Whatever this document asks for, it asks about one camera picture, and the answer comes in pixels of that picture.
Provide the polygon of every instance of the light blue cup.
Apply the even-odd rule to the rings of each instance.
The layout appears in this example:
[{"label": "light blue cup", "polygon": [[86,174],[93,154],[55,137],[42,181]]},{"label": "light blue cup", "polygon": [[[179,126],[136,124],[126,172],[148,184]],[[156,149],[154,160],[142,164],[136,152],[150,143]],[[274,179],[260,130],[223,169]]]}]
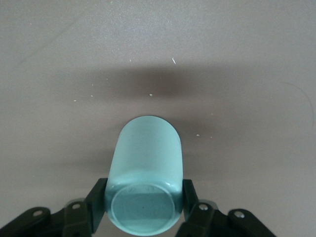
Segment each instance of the light blue cup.
[{"label": "light blue cup", "polygon": [[109,219],[136,236],[170,229],[182,212],[182,152],[174,127],[143,116],[121,131],[105,189]]}]

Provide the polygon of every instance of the gray floor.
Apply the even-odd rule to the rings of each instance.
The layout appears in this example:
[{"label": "gray floor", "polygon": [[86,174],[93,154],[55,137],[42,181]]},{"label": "gray floor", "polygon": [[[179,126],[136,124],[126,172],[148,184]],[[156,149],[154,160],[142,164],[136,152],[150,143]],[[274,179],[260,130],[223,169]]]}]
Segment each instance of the gray floor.
[{"label": "gray floor", "polygon": [[[315,12],[308,0],[1,1],[0,226],[85,197],[122,127],[157,115],[178,129],[200,198],[278,237],[314,236]],[[95,236],[129,235],[104,217]]]}]

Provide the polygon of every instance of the gray surface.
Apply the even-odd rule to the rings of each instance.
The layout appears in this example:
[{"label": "gray surface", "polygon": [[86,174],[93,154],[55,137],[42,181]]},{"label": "gray surface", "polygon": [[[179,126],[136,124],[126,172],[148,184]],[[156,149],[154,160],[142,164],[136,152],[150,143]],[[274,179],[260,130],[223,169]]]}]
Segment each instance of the gray surface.
[{"label": "gray surface", "polygon": [[[307,0],[1,1],[0,226],[86,196],[124,124],[150,114],[178,129],[200,198],[279,237],[314,236],[315,12]],[[118,235],[105,217],[95,236]]]}]

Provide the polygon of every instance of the table surface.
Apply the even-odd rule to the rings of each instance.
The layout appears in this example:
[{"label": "table surface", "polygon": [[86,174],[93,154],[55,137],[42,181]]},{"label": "table surface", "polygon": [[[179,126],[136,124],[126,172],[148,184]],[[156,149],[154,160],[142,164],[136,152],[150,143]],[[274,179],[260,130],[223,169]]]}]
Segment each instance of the table surface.
[{"label": "table surface", "polygon": [[[85,197],[123,126],[156,115],[179,131],[199,198],[248,209],[278,237],[313,236],[315,12],[310,0],[1,1],[0,226]],[[105,216],[95,236],[129,235]]]}]

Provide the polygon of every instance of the turquoise plastic cup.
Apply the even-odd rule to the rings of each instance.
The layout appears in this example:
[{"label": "turquoise plastic cup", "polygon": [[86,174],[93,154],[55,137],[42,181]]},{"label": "turquoise plastic cup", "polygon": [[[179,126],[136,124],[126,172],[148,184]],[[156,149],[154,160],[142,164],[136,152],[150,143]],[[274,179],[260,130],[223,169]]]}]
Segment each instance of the turquoise plastic cup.
[{"label": "turquoise plastic cup", "polygon": [[182,212],[182,152],[174,127],[155,116],[138,117],[121,131],[105,189],[106,211],[119,229],[153,236]]}]

